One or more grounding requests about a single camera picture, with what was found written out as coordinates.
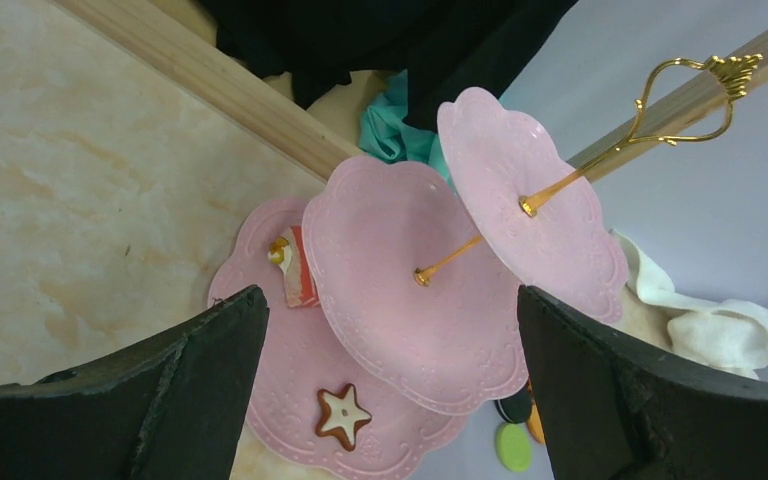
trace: green round object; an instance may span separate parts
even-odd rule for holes
[[[506,423],[496,431],[496,455],[512,472],[524,472],[531,466],[531,442],[519,425]]]

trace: wooden edge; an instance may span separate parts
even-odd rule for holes
[[[54,0],[102,35],[327,179],[360,149],[144,0]]]
[[[764,60],[761,61],[752,81],[747,84],[747,91],[754,90],[768,82],[768,30],[735,50],[732,55],[743,56],[755,53],[763,54]],[[675,135],[722,108],[726,99],[725,92],[713,78],[709,77],[710,74],[707,72],[699,73],[647,108],[640,132]],[[633,121],[634,118],[632,117],[611,133],[573,156],[569,163],[578,168],[591,158],[604,152],[628,133]],[[735,121],[740,121],[740,102],[735,106]],[[660,144],[660,142],[647,142],[624,148],[594,166],[587,172],[587,179],[590,182],[595,182]]]

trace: gold rod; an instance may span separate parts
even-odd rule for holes
[[[598,165],[604,159],[630,145],[656,141],[676,146],[679,142],[704,142],[719,137],[728,130],[729,126],[731,126],[732,117],[734,115],[734,102],[746,96],[746,84],[752,80],[752,72],[758,68],[758,62],[760,62],[762,58],[763,57],[760,54],[756,54],[743,57],[730,57],[728,59],[712,56],[703,63],[684,58],[676,58],[662,62],[649,74],[649,77],[646,79],[646,84],[643,87],[643,94],[640,99],[635,101],[637,113],[635,114],[634,122],[632,123],[628,134],[555,184],[550,185],[533,195],[521,196],[518,200],[520,208],[522,208],[529,217],[537,215],[537,210],[558,192],[583,177],[590,169]],[[720,128],[709,134],[699,136],[648,135],[635,137],[634,135],[637,133],[638,128],[640,128],[643,116],[646,114],[646,105],[649,102],[649,94],[655,83],[655,78],[661,72],[672,66],[689,67],[695,70],[707,71],[714,75],[719,84],[725,89],[727,96],[725,118],[722,125],[720,125]]]
[[[476,235],[470,241],[461,245],[460,247],[458,247],[457,250],[455,250],[454,252],[446,256],[446,258],[444,258],[443,260],[440,260],[439,262],[435,263],[434,265],[431,265],[430,267],[417,268],[416,270],[413,271],[413,279],[416,280],[416,283],[422,285],[423,287],[427,287],[431,285],[431,277],[433,277],[434,274],[437,273],[437,270],[439,270],[443,265],[454,260],[455,257],[457,257],[458,255],[478,245],[478,243],[481,242],[481,240],[483,240],[481,235]]]

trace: white cloth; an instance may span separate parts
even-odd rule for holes
[[[752,302],[722,303],[676,293],[670,276],[617,231],[628,260],[628,287],[641,302],[670,311],[667,332],[673,353],[703,365],[758,379],[768,365],[768,309]]]

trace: scalloped plate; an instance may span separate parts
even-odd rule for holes
[[[431,410],[466,415],[513,395],[528,372],[516,278],[484,242],[429,287],[413,271],[478,234],[433,169],[343,161],[311,200],[302,235],[337,338],[376,377]]]
[[[251,284],[269,303],[269,327],[254,380],[246,423],[271,450],[295,463],[322,467],[352,480],[400,480],[419,466],[423,454],[457,437],[466,417],[426,410],[358,365],[331,332],[322,309],[289,308],[281,271],[269,263],[269,242],[299,225],[307,200],[280,198],[246,219],[231,257],[219,268],[208,304]],[[319,438],[316,392],[357,387],[372,423],[358,432],[358,446],[346,452],[334,438]]]
[[[536,285],[602,322],[618,321],[628,265],[605,230],[590,183],[576,180],[535,218],[519,206],[520,195],[536,193],[573,171],[543,126],[505,110],[480,88],[441,105],[437,125],[458,196],[499,259],[525,285]]]

